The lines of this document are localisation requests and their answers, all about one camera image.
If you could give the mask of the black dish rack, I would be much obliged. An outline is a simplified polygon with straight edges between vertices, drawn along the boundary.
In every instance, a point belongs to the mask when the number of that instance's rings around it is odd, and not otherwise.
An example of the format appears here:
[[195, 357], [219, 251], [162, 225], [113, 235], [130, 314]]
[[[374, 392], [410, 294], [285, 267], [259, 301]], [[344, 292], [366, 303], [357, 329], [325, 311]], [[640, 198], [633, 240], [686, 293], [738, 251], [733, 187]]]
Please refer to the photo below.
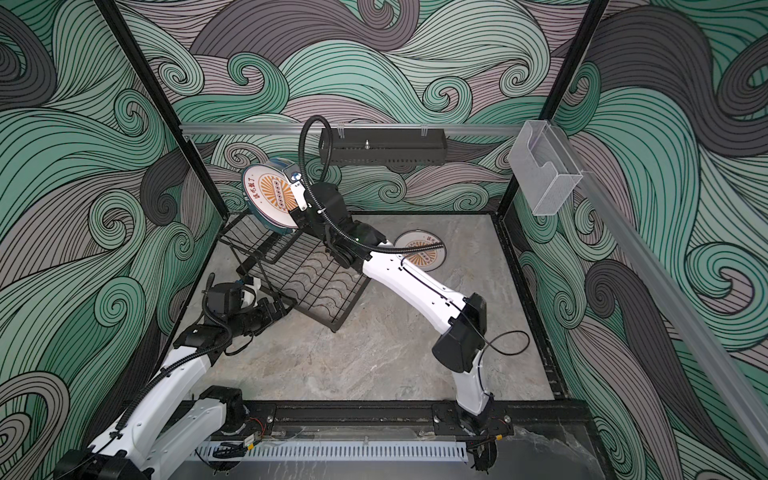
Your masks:
[[219, 241], [237, 259], [240, 277], [258, 280], [264, 293], [281, 295], [332, 332], [345, 323], [369, 283], [340, 266], [314, 236], [272, 231], [246, 211], [229, 218]]

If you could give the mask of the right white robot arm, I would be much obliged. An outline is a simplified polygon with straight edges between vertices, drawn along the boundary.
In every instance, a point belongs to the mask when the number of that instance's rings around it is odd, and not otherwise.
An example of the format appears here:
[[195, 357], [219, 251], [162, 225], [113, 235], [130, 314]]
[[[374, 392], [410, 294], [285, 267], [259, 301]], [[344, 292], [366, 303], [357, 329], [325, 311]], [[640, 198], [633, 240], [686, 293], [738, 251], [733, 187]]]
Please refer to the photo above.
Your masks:
[[492, 395], [482, 385], [481, 356], [487, 345], [487, 304], [435, 280], [409, 257], [439, 250], [441, 242], [397, 247], [371, 225], [354, 219], [337, 188], [289, 183], [297, 207], [292, 219], [320, 238], [337, 262], [384, 285], [415, 308], [438, 333], [432, 355], [452, 372], [457, 405], [472, 418], [486, 413]]

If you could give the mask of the sunburst pattern plate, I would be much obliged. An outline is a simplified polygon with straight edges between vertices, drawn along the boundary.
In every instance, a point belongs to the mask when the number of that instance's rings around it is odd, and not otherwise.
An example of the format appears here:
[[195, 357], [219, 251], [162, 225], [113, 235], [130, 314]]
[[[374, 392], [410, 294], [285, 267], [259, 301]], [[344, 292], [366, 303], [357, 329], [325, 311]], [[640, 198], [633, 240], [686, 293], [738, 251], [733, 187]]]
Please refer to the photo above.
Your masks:
[[[402, 233], [396, 239], [395, 246], [397, 248], [415, 248], [436, 243], [442, 243], [437, 235], [425, 230], [414, 229]], [[430, 272], [444, 264], [447, 258], [447, 249], [445, 245], [442, 245], [437, 249], [409, 254], [407, 258], [421, 270]]]
[[297, 228], [290, 212], [297, 207], [284, 172], [255, 163], [242, 172], [246, 203], [267, 228], [285, 233]]

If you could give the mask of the blue striped plate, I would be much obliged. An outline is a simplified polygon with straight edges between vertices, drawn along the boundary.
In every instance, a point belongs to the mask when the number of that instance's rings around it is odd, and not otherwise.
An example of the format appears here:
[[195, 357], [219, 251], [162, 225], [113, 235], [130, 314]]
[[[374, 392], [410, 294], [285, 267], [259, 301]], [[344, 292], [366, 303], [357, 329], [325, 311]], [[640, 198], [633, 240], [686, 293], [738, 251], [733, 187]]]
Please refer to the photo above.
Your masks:
[[286, 158], [272, 157], [272, 158], [269, 158], [267, 161], [265, 161], [263, 165], [275, 171], [280, 171], [280, 172], [299, 171], [298, 164], [295, 161], [292, 161]]

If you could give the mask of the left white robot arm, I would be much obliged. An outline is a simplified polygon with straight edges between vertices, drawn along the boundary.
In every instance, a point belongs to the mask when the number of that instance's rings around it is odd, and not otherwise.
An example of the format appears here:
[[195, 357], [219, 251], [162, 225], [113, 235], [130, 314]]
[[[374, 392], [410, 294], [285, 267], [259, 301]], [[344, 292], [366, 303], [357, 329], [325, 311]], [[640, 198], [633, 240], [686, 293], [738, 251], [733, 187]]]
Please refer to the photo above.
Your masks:
[[243, 456], [266, 427], [252, 422], [241, 390], [209, 387], [180, 419], [172, 416], [215, 362], [229, 355], [235, 338], [255, 338], [291, 309], [281, 300], [265, 298], [249, 305], [205, 301], [200, 321], [177, 338], [158, 373], [88, 447], [62, 457], [54, 478], [167, 479], [217, 433], [236, 439], [225, 447], [225, 456]]

